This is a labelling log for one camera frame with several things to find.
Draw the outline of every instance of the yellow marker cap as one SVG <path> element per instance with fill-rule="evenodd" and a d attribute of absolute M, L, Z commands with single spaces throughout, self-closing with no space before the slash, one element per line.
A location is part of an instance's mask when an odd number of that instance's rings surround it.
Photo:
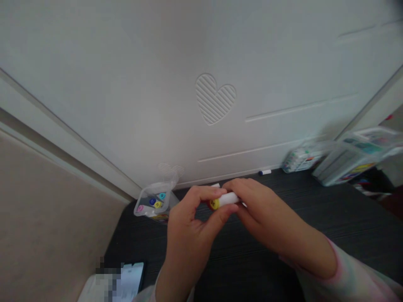
<path fill-rule="evenodd" d="M 215 211 L 220 207 L 220 200 L 218 198 L 210 200 L 210 202 L 207 205 L 211 210 Z"/>

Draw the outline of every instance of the beige wall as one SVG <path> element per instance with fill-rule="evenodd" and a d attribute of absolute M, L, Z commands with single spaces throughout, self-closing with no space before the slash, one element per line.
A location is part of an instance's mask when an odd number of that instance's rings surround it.
<path fill-rule="evenodd" d="M 0 131 L 0 300 L 75 302 L 124 207 Z"/>

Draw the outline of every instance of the pastel sleeve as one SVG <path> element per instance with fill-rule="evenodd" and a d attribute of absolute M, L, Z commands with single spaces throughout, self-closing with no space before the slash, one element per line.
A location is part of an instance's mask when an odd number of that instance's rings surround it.
<path fill-rule="evenodd" d="M 320 279 L 292 265 L 306 301 L 400 301 L 403 297 L 400 284 L 350 256 L 330 240 L 329 243 L 338 263 L 332 278 Z"/>
<path fill-rule="evenodd" d="M 158 274 L 157 281 L 155 282 L 155 285 L 158 282 L 160 274 Z M 137 296 L 134 297 L 132 302 L 157 302 L 155 299 L 155 285 L 151 285 L 147 287 L 146 289 L 143 289 L 141 292 L 137 294 Z M 193 302 L 193 297 L 194 297 L 194 288 L 190 291 L 190 294 L 188 296 L 188 299 L 186 302 Z"/>

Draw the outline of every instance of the plastic case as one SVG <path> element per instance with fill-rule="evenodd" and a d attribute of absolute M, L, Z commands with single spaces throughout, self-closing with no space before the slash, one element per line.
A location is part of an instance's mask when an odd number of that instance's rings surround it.
<path fill-rule="evenodd" d="M 383 159 L 403 151 L 403 133 L 373 127 L 346 132 L 335 150 L 314 170 L 312 175 L 323 185 L 347 182 Z"/>
<path fill-rule="evenodd" d="M 161 223 L 168 223 L 170 210 L 179 203 L 172 189 L 178 182 L 177 174 L 170 181 L 157 182 L 140 192 L 134 208 L 135 216 L 146 216 Z"/>
<path fill-rule="evenodd" d="M 310 169 L 324 159 L 335 145 L 335 141 L 323 141 L 294 149 L 288 154 L 281 168 L 285 173 Z"/>

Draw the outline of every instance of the yellow marker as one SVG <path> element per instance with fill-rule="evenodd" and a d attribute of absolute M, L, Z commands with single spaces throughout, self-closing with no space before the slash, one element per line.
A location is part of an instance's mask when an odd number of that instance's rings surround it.
<path fill-rule="evenodd" d="M 151 218 L 153 218 L 155 220 L 168 219 L 168 215 L 161 214 L 161 215 L 157 215 L 157 216 L 154 216 L 154 217 L 151 217 Z"/>
<path fill-rule="evenodd" d="M 217 198 L 217 199 L 213 199 L 213 200 L 210 200 L 210 202 L 207 204 L 208 206 L 209 206 L 209 208 L 212 210 L 212 211 L 215 211 L 215 210 L 217 210 L 219 207 L 220 207 L 220 200 Z"/>
<path fill-rule="evenodd" d="M 207 203 L 207 206 L 210 208 L 210 210 L 215 211 L 218 208 L 225 206 L 226 204 L 237 203 L 240 201 L 241 200 L 234 192 L 230 192 L 222 195 L 220 198 L 210 200 Z"/>

